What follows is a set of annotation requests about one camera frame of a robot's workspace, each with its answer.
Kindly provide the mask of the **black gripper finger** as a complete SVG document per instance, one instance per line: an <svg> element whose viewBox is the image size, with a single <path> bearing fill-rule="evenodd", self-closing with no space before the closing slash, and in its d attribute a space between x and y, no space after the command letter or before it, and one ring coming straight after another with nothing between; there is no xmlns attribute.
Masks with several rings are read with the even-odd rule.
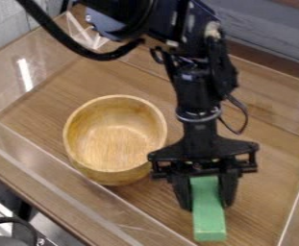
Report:
<svg viewBox="0 0 299 246"><path fill-rule="evenodd" d="M217 177L217 195L224 208L233 205L239 184L239 174L235 171L221 173Z"/></svg>
<svg viewBox="0 0 299 246"><path fill-rule="evenodd" d="M187 176L173 175L170 181L180 208L192 211L189 178Z"/></svg>

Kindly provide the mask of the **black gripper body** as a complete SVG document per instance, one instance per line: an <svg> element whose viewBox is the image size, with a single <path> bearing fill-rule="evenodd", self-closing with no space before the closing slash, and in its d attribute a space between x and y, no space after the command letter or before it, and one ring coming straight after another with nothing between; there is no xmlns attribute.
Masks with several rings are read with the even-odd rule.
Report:
<svg viewBox="0 0 299 246"><path fill-rule="evenodd" d="M150 176L211 176L235 170L239 175L257 169L255 142L227 138L216 132L216 121L187 121L182 137L170 145L148 153Z"/></svg>

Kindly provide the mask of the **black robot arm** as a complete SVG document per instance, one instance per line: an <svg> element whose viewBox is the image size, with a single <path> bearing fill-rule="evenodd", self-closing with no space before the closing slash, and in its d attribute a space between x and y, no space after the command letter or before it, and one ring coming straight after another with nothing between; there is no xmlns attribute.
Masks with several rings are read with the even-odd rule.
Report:
<svg viewBox="0 0 299 246"><path fill-rule="evenodd" d="M181 139L150 152L150 174L172 184L180 207L191 210L189 180L216 177L216 196L233 204L241 174L256 170L257 145L217 134L220 102L232 104L237 71L229 60L215 11L201 0L80 0L86 22L100 36L124 43L105 57L114 59L138 44L164 65L176 93Z"/></svg>

